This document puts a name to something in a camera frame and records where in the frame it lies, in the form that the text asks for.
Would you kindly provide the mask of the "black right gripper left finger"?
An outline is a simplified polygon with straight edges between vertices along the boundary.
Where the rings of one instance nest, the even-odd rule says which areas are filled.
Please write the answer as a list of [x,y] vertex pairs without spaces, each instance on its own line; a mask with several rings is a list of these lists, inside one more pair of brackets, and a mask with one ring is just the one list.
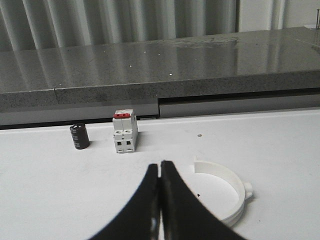
[[158,165],[150,164],[136,192],[92,240],[157,240],[160,228]]

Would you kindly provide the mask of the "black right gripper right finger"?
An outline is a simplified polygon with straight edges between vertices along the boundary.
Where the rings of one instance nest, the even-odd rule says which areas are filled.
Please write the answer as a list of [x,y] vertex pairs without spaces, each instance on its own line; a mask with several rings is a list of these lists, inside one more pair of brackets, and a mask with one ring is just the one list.
[[161,162],[160,205],[166,240],[243,240],[194,196],[172,161]]

